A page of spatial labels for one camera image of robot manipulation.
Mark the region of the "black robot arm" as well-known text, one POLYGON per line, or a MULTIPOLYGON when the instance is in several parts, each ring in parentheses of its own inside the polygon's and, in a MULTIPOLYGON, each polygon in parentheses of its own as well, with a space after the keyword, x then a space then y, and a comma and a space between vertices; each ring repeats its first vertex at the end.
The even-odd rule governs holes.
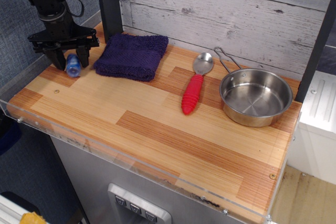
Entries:
POLYGON ((44 53, 57 69, 65 70, 63 51, 74 49, 82 67, 89 64, 89 51, 99 46, 96 30, 77 25, 67 0, 28 0, 37 9, 46 29, 28 36, 36 53, 44 53))

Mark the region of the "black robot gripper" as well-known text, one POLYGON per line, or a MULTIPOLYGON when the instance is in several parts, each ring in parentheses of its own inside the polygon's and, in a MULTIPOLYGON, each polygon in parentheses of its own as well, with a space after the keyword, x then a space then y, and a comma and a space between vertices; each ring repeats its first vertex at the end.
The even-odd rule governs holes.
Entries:
POLYGON ((66 59, 62 50, 76 49, 83 68, 89 66, 89 51, 99 46, 96 30, 76 24, 72 16, 64 11, 54 15, 38 15, 45 30, 29 35, 35 52, 42 52, 59 70, 66 68, 66 59))

